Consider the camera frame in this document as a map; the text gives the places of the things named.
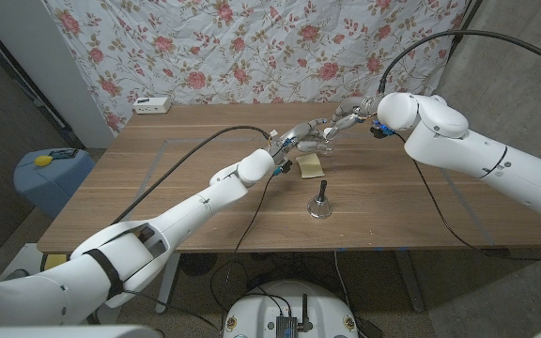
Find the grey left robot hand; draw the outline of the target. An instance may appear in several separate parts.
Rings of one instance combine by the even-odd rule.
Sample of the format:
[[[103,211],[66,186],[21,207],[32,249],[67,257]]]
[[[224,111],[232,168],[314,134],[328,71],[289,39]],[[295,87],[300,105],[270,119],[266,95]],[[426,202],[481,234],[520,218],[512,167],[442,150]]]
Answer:
[[[293,148],[297,148],[301,153],[320,152],[329,154],[333,150],[333,144],[326,141],[323,131],[317,128],[317,125],[323,125],[328,122],[325,118],[313,119],[309,122],[301,123],[291,130],[284,133],[277,140],[270,143],[268,152],[271,154],[275,164],[286,162],[286,154]]]

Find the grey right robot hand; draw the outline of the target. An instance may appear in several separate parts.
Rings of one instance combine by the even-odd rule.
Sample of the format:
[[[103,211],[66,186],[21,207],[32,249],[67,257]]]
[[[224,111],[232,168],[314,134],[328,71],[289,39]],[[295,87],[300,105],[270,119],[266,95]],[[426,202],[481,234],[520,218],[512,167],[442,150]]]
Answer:
[[[377,111],[381,96],[378,97],[350,97],[344,99],[335,109],[331,125],[323,131],[326,141],[331,141],[340,132],[363,123],[373,117]]]

